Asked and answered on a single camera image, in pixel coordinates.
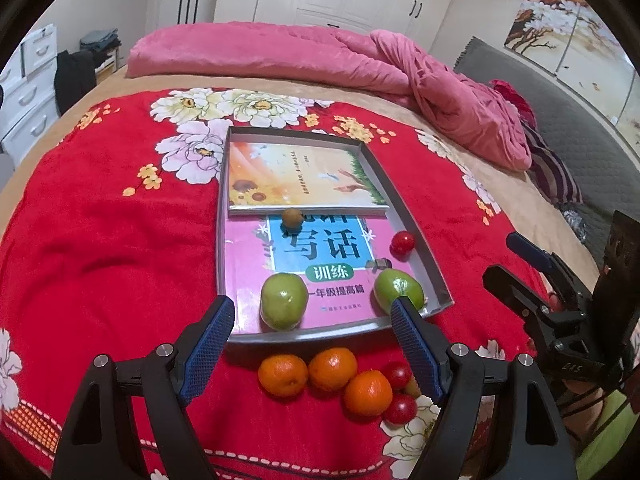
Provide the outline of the grey headboard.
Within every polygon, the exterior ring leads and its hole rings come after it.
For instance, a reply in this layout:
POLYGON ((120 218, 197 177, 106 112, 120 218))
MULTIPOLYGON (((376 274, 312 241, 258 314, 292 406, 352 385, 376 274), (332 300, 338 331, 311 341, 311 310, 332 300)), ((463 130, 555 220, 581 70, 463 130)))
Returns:
POLYGON ((454 70, 482 84, 501 79, 518 90, 537 117, 537 130, 582 190, 581 204, 555 206, 578 214, 576 236, 601 263, 619 210, 639 218, 639 170, 611 133, 564 90, 523 62, 472 38, 454 70))

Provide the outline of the sunflower cover book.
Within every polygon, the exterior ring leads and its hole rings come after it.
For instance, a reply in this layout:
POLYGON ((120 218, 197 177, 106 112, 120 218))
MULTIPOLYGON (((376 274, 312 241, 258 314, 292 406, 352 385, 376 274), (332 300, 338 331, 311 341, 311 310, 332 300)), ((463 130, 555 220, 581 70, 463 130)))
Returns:
POLYGON ((233 141, 228 158, 232 214, 293 208, 311 214, 384 214, 388 205, 347 148, 233 141))

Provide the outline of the grey shallow tray box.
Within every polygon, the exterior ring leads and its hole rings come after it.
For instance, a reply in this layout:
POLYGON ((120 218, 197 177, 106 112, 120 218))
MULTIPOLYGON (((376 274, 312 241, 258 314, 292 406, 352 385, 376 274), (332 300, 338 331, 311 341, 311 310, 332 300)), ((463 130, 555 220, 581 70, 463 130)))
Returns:
POLYGON ((361 141, 232 127, 220 173, 216 285, 235 305, 234 344, 289 344, 385 330, 373 295, 391 268, 422 287, 424 318, 454 304, 436 258, 390 177, 361 141), (273 274, 295 274, 308 304, 292 330, 260 316, 273 274))

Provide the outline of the orange mandarin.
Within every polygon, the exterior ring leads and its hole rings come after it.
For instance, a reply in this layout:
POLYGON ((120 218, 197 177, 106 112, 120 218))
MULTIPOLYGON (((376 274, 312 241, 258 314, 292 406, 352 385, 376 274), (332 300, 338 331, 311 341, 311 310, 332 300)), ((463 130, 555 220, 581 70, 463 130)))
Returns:
POLYGON ((356 356, 347 348, 329 348, 314 356, 308 365, 312 384, 325 392, 344 388, 357 374, 356 356))
POLYGON ((264 359, 258 367, 258 382, 270 396, 298 396, 308 380, 306 363, 294 354, 277 354, 264 359))
POLYGON ((367 370, 352 378, 345 388, 343 403, 359 417, 378 417, 393 401, 393 388, 379 370, 367 370))

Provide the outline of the red floral blanket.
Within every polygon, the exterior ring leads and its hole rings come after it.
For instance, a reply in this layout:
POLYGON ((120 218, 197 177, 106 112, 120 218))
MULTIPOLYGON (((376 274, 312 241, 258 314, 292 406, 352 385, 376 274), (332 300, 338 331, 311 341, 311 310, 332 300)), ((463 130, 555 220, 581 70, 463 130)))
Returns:
MULTIPOLYGON (((1 433, 50 471, 61 427, 92 359, 148 354, 178 336, 215 290, 215 136, 246 118, 176 122, 186 91, 111 98, 54 128, 1 243, 1 433)), ((285 128, 360 140, 384 168, 430 244, 454 297, 446 335, 504 358, 526 347, 520 320, 484 289, 488 266, 535 292, 539 274, 506 248, 506 203, 485 179, 429 148, 421 128, 341 101, 285 103, 285 128)), ((260 388, 265 352, 228 353, 188 409, 226 479, 370 478, 411 460, 377 419, 306 389, 281 402, 260 388)))

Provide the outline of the cherry tomato in tray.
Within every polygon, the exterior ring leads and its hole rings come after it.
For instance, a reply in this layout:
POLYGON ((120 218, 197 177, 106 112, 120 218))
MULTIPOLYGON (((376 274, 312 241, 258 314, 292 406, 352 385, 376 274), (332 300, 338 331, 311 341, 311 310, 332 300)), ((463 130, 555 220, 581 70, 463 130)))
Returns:
POLYGON ((414 248, 416 238, 408 231, 395 233, 390 241, 390 253, 399 260, 408 259, 414 248))

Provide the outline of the cherry tomato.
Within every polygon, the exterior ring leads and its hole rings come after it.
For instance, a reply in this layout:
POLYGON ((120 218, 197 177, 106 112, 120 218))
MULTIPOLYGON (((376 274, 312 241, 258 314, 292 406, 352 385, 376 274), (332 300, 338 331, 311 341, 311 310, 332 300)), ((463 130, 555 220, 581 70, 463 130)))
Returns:
POLYGON ((414 248, 416 238, 408 231, 395 233, 390 241, 390 253, 399 260, 408 259, 414 248))
POLYGON ((405 390, 413 376, 409 365, 401 361, 387 363, 382 368, 382 374, 390 383, 390 386, 394 391, 405 390))
POLYGON ((392 402, 383 413, 383 419, 390 425, 401 426, 408 424, 418 412, 418 404, 413 396, 407 393, 395 393, 392 402))

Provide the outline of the white drawer cabinet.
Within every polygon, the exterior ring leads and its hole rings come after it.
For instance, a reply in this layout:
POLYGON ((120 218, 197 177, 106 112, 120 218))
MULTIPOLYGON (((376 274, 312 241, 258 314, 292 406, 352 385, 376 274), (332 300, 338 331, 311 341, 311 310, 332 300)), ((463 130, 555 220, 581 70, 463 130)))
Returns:
POLYGON ((15 167, 58 120, 54 91, 57 32, 53 24, 30 32, 1 73, 1 151, 15 167))

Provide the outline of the right green apple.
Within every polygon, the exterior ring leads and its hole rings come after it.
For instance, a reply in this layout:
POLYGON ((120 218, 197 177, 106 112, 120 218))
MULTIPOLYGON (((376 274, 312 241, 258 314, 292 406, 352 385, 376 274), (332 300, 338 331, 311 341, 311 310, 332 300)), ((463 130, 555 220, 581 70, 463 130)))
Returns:
POLYGON ((425 304, 425 295, 421 284, 410 274, 395 269, 385 269, 374 281, 373 295, 385 313, 390 313, 392 303, 407 297, 413 307, 420 311, 425 304))

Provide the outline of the flower wall painting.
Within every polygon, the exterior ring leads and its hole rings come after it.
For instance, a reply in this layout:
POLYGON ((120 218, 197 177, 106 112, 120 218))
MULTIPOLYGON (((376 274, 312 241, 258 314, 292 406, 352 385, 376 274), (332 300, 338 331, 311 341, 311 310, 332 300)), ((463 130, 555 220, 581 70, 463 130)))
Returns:
POLYGON ((522 0, 504 46, 549 72, 639 151, 639 72, 586 0, 522 0))

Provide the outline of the black bag on floor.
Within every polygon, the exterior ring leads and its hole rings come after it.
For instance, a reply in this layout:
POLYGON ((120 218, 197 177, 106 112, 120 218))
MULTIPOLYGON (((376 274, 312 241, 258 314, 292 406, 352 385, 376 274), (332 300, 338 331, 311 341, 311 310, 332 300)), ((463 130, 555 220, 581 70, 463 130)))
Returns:
POLYGON ((64 115, 96 86, 93 55, 90 51, 63 51, 56 57, 54 76, 55 102, 58 114, 64 115))

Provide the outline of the brown longan on book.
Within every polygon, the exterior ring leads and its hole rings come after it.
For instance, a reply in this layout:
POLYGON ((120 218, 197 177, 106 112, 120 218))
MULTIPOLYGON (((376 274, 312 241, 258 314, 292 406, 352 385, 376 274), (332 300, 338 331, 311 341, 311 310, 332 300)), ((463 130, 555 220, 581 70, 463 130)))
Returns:
POLYGON ((288 208, 281 214, 282 226, 288 231, 299 231, 305 221, 305 215, 298 209, 288 208))

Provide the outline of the pink quilt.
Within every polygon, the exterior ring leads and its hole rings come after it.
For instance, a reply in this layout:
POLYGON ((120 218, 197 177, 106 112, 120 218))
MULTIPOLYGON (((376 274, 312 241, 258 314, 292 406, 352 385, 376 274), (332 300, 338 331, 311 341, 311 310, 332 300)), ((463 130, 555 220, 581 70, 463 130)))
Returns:
POLYGON ((363 35, 250 22, 176 25, 134 45, 127 75, 296 80, 369 92, 421 114, 439 133, 488 162, 513 171, 532 166, 514 105, 385 29, 363 35))

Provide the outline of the left green apple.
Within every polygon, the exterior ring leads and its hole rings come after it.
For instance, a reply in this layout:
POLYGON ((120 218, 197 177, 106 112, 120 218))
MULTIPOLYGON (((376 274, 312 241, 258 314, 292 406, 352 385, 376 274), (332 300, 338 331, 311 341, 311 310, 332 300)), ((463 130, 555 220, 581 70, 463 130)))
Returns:
POLYGON ((272 330, 292 330, 302 322, 308 299, 307 286, 297 274, 273 274, 260 291, 262 322, 272 330))

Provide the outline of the brown longan fruit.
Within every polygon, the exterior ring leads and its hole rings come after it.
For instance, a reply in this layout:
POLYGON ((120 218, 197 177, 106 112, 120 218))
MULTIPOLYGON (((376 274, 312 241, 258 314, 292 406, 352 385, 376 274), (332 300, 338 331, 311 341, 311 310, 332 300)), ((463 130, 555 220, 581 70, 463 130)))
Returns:
POLYGON ((410 378, 408 384, 405 386, 404 391, 409 396, 412 396, 415 399, 420 398, 420 396, 422 396, 422 392, 420 390, 420 387, 419 387, 418 383, 416 382, 416 378, 414 378, 414 377, 410 378))

